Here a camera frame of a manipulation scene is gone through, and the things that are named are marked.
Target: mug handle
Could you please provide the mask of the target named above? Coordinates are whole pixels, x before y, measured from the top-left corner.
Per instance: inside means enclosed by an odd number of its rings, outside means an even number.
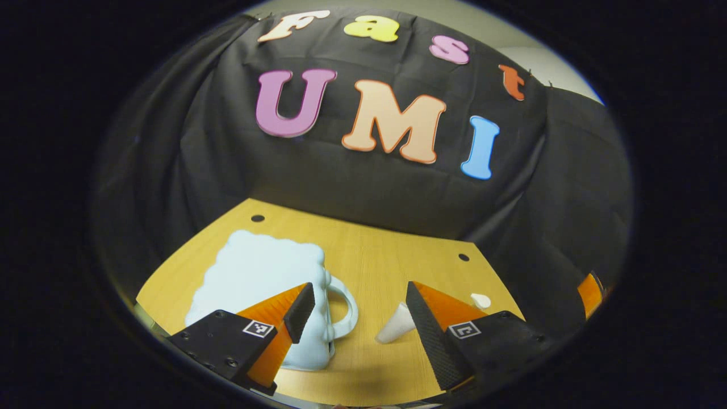
[[[331,284],[328,289],[341,295],[348,304],[348,313],[339,322],[333,324],[333,338],[341,338],[347,335],[353,330],[358,322],[358,306],[356,306],[356,300],[353,299],[353,295],[348,292],[346,286],[336,277],[331,275]]]

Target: foam letter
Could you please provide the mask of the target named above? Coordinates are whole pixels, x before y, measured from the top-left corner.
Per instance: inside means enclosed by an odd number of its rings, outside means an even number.
[[[308,132],[316,123],[321,109],[323,92],[328,82],[336,79],[336,71],[307,70],[303,72],[306,82],[303,102],[298,116],[292,119],[278,115],[278,101],[283,84],[290,81],[290,71],[268,71],[260,76],[260,94],[257,97],[255,117],[257,125],[265,133],[281,138],[293,138]]]
[[[435,57],[460,65],[470,61],[466,53],[468,49],[465,43],[448,36],[434,36],[429,46],[429,51]]]
[[[362,15],[355,23],[346,25],[343,32],[354,37],[371,37],[376,41],[389,43],[399,38],[396,31],[399,23],[378,15]]]
[[[482,116],[473,116],[470,123],[475,128],[472,136],[472,150],[470,158],[462,163],[462,172],[475,179],[487,180],[492,176],[490,170],[490,156],[495,137],[499,134],[499,127]]]
[[[434,139],[439,116],[447,108],[444,102],[429,95],[420,95],[401,112],[394,91],[388,84],[362,79],[356,82],[355,87],[361,92],[361,102],[351,133],[341,140],[343,146],[353,151],[373,150],[376,140],[371,133],[376,121],[381,146],[387,154],[409,133],[406,145],[401,147],[401,156],[425,164],[437,160]]]
[[[331,14],[329,10],[321,10],[318,12],[298,13],[296,15],[287,15],[280,19],[280,23],[276,25],[270,33],[265,34],[257,39],[257,42],[264,42],[276,39],[282,39],[291,34],[290,29],[295,27],[297,30],[304,28],[313,18],[325,18]]]
[[[518,72],[507,65],[498,65],[502,70],[502,83],[505,85],[507,93],[518,101],[525,100],[525,95],[518,90],[519,85],[525,85],[525,80],[518,76]]]

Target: blue letter i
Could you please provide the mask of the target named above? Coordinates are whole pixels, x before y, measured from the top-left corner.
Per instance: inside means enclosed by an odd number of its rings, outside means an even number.
[[[476,115],[470,118],[470,123],[475,128],[475,134],[472,136],[470,158],[462,162],[462,171],[472,178],[486,180],[492,176],[490,156],[492,144],[499,134],[499,127],[494,122]]]

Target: white mug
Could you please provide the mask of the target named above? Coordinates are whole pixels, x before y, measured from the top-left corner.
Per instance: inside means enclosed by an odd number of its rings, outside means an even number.
[[[291,345],[282,367],[323,369],[335,353],[333,340],[356,326],[358,307],[346,286],[324,268],[323,250],[311,243],[235,231],[205,273],[185,325],[218,309],[236,314],[305,282],[313,283],[316,305],[300,342]],[[339,322],[331,322],[327,290],[340,294],[348,304],[348,313]]]

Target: pink letter u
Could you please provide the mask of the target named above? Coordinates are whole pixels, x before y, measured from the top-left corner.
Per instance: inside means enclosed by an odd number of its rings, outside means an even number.
[[[283,84],[293,78],[291,71],[268,71],[260,76],[260,95],[257,97],[255,117],[265,133],[281,138],[294,138],[308,132],[316,123],[321,110],[323,92],[328,82],[336,79],[336,71],[314,69],[303,71],[306,82],[300,112],[295,118],[278,115],[278,101]]]

